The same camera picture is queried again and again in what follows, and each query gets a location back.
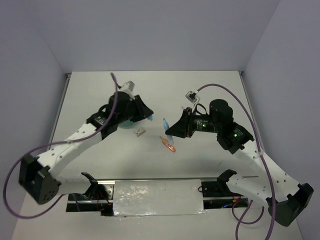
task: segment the plastic wrap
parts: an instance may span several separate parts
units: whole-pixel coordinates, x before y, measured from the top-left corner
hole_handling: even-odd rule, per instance
[[[201,181],[116,181],[115,216],[194,215],[205,213]]]

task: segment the blue marker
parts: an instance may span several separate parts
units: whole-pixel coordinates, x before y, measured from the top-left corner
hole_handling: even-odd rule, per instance
[[[163,119],[163,127],[164,127],[164,131],[167,131],[170,128],[166,119]],[[170,145],[174,144],[174,139],[171,135],[167,135],[166,138],[168,139]]]

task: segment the orange object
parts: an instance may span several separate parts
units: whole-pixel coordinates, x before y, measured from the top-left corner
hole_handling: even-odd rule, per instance
[[[171,151],[171,152],[176,152],[176,149],[174,146],[172,146],[169,141],[167,139],[165,139],[164,137],[160,136],[160,139],[162,141],[162,143]]]

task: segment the purple cable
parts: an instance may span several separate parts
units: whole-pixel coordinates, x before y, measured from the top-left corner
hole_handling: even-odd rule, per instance
[[[72,197],[73,197],[73,199],[74,199],[74,201],[75,201],[76,209],[78,209],[78,212],[80,212],[80,207],[79,207],[79,203],[78,203],[76,194],[75,194],[75,193],[72,193]]]
[[[259,142],[259,138],[258,138],[258,131],[256,129],[256,126],[254,124],[254,121],[251,119],[251,116],[249,114],[249,112],[247,111],[246,107],[243,105],[243,103],[240,101],[240,99],[233,93],[231,92],[228,88],[226,88],[225,86],[222,86],[220,84],[216,84],[216,83],[209,83],[209,84],[206,84],[202,87],[200,87],[197,91],[199,92],[200,90],[206,88],[206,87],[209,87],[209,86],[213,86],[213,87],[219,87],[219,88],[222,88],[224,90],[226,90],[229,94],[231,94],[234,99],[240,104],[240,106],[242,107],[242,109],[244,110],[246,116],[248,117],[250,123],[251,123],[251,126],[252,126],[252,129],[253,129],[253,133],[254,133],[254,138],[255,138],[255,141],[256,141],[256,147],[258,149],[258,152],[261,151],[261,146],[260,146],[260,142]],[[270,174],[270,171],[269,171],[269,168],[268,168],[268,165],[265,161],[265,158],[263,155],[260,156],[261,158],[261,161],[262,161],[262,164],[265,168],[265,171],[266,171],[266,175],[268,177],[268,180],[269,180],[269,184],[270,184],[270,188],[271,188],[271,200],[272,200],[272,213],[271,213],[271,222],[270,222],[270,227],[269,227],[269,230],[268,230],[268,233],[265,237],[264,240],[268,240],[270,239],[271,237],[271,234],[272,234],[272,231],[274,229],[274,225],[275,225],[275,221],[276,221],[276,197],[275,197],[275,187],[274,187],[274,184],[272,182],[272,177],[271,177],[271,174]],[[239,227],[240,227],[240,223],[242,222],[242,220],[244,219],[246,213],[248,212],[249,208],[250,208],[251,204],[248,205],[248,207],[245,209],[245,211],[243,212],[243,214],[241,215],[237,225],[236,225],[236,228],[235,228],[235,239],[236,240],[239,240],[239,237],[238,237],[238,231],[239,231]]]
[[[236,216],[236,214],[235,214],[235,207],[236,207],[236,205],[237,205],[239,202],[242,202],[242,201],[244,201],[244,199],[238,200],[238,201],[236,201],[236,202],[232,205],[232,215],[233,215],[234,218],[237,219],[238,221],[239,221],[239,218],[238,218],[238,217]],[[255,224],[255,223],[257,223],[257,222],[260,221],[260,219],[261,219],[262,216],[264,215],[264,212],[265,212],[265,207],[263,206],[263,207],[262,207],[262,211],[261,211],[261,213],[260,213],[260,216],[259,216],[256,220],[250,221],[250,222],[241,221],[241,223],[242,223],[242,224],[246,224],[246,225]]]
[[[105,122],[103,123],[103,125],[97,130],[95,131],[93,134],[89,135],[89,136],[86,136],[86,137],[83,137],[83,138],[79,138],[79,139],[75,139],[73,140],[72,142],[73,143],[78,143],[78,142],[81,142],[81,141],[85,141],[89,138],[92,138],[93,136],[95,136],[96,134],[98,134],[99,132],[101,132],[101,130],[108,124],[108,122],[110,121],[112,115],[114,114],[115,110],[116,110],[116,106],[117,106],[117,101],[118,101],[118,82],[117,82],[117,79],[115,77],[115,75],[113,73],[111,73],[111,77],[112,77],[112,80],[114,81],[114,84],[115,84],[115,94],[114,94],[114,101],[113,101],[113,105],[112,105],[112,108],[111,108],[111,111],[110,111],[110,115],[108,116],[108,118],[105,120]],[[14,210],[12,210],[12,208],[9,206],[9,203],[8,203],[8,200],[7,200],[7,187],[8,187],[8,182],[9,182],[9,178],[12,174],[12,172],[14,171],[14,169],[16,168],[16,166],[22,161],[22,159],[33,153],[34,151],[37,151],[39,149],[42,149],[42,148],[46,148],[46,147],[49,147],[49,146],[54,146],[54,145],[60,145],[60,144],[67,144],[68,142],[67,141],[56,141],[56,142],[52,142],[52,143],[47,143],[47,144],[44,144],[44,145],[41,145],[41,146],[38,146],[38,147],[35,147],[31,150],[29,150],[28,152],[26,152],[22,157],[20,157],[14,164],[13,166],[11,167],[11,169],[9,170],[8,172],[8,175],[6,176],[5,178],[5,181],[4,181],[4,185],[3,185],[3,194],[2,194],[2,197],[3,197],[3,202],[4,202],[4,206],[5,208],[9,211],[9,213],[11,213],[13,216],[17,217],[17,218],[20,218],[20,219],[35,219],[37,217],[40,217],[42,216],[43,214],[47,213],[48,211],[50,211],[58,202],[59,200],[64,196],[64,195],[61,195],[58,197],[58,199],[45,211],[41,212],[41,213],[38,213],[36,215],[33,215],[33,216],[23,216],[23,215],[20,215],[19,213],[15,212]]]

